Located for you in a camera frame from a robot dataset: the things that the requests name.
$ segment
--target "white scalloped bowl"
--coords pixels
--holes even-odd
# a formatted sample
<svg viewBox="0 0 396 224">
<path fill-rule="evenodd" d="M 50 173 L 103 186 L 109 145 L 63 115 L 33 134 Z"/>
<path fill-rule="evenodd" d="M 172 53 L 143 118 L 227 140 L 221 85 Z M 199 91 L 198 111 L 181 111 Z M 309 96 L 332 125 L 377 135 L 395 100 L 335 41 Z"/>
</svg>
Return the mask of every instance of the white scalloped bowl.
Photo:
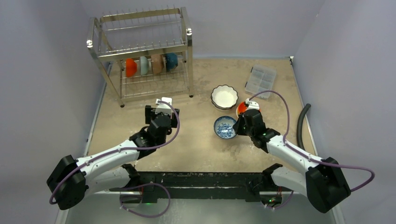
<svg viewBox="0 0 396 224">
<path fill-rule="evenodd" d="M 211 94 L 212 104 L 221 110 L 230 110 L 238 102 L 238 92 L 228 85 L 219 85 Z"/>
</svg>

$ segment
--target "dish rack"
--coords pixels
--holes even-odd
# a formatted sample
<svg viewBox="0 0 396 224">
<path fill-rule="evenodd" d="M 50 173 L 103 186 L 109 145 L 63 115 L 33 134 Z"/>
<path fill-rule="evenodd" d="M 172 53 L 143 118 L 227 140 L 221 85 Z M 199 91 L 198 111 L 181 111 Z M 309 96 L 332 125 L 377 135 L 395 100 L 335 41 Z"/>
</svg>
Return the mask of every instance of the dish rack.
<svg viewBox="0 0 396 224">
<path fill-rule="evenodd" d="M 192 31 L 185 7 L 131 12 L 111 12 L 97 19 L 90 18 L 87 37 L 88 50 L 100 70 L 107 87 L 124 107 L 128 100 L 139 100 L 188 93 L 194 96 L 192 75 Z M 146 75 L 137 72 L 126 77 L 128 58 L 140 63 L 145 56 L 175 53 L 178 66 L 172 71 Z M 120 68 L 119 85 L 109 76 L 106 64 Z"/>
</svg>

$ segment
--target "brown bowl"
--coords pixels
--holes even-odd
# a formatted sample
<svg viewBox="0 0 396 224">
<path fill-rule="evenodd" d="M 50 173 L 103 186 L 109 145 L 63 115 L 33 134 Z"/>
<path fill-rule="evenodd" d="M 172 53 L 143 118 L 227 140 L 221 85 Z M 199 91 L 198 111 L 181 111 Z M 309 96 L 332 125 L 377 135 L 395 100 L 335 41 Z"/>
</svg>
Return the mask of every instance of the brown bowl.
<svg viewBox="0 0 396 224">
<path fill-rule="evenodd" d="M 152 55 L 151 56 L 151 67 L 153 68 L 153 74 L 159 74 L 162 72 L 163 65 L 163 56 L 162 55 Z"/>
</svg>

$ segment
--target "white wall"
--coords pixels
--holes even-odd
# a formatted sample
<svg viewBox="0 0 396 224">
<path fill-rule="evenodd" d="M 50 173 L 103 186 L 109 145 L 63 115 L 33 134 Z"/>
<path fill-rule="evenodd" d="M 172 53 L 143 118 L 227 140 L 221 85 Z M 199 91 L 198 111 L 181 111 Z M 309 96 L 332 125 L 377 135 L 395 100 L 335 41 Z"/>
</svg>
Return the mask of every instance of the white wall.
<svg viewBox="0 0 396 224">
<path fill-rule="evenodd" d="M 294 57 L 318 152 L 372 168 L 341 203 L 348 224 L 394 223 L 396 1 L 326 0 Z M 350 187 L 369 176 L 344 170 Z"/>
<path fill-rule="evenodd" d="M 194 57 L 284 57 L 298 46 L 325 0 L 81 0 L 89 16 L 168 4 L 187 7 Z"/>
<path fill-rule="evenodd" d="M 81 156 L 103 86 L 78 0 L 0 1 L 0 223 L 54 223 L 46 180 Z"/>
</svg>

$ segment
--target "plastic container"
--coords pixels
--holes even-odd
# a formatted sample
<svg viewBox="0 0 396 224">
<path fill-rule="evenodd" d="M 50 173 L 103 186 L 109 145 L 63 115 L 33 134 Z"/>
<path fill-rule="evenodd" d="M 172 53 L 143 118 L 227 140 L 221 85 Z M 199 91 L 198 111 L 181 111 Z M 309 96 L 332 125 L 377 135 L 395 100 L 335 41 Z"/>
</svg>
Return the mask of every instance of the plastic container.
<svg viewBox="0 0 396 224">
<path fill-rule="evenodd" d="M 276 70 L 256 64 L 250 71 L 250 78 L 245 84 L 245 90 L 252 94 L 256 94 L 264 90 L 271 90 L 275 77 Z M 258 95 L 257 97 L 268 99 L 270 95 L 270 92 L 266 92 Z"/>
</svg>

